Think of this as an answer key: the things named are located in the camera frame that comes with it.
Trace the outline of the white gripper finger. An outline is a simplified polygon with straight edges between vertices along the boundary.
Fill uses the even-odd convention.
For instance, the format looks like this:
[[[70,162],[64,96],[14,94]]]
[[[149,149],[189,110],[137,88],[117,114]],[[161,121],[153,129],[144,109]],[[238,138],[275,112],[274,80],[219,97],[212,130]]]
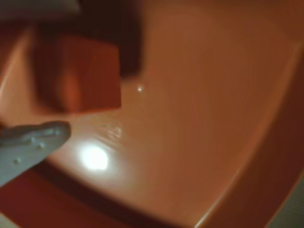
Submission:
[[[77,0],[1,0],[0,20],[57,19],[81,12]]]
[[[71,137],[65,121],[17,125],[0,129],[0,185],[45,160]]]

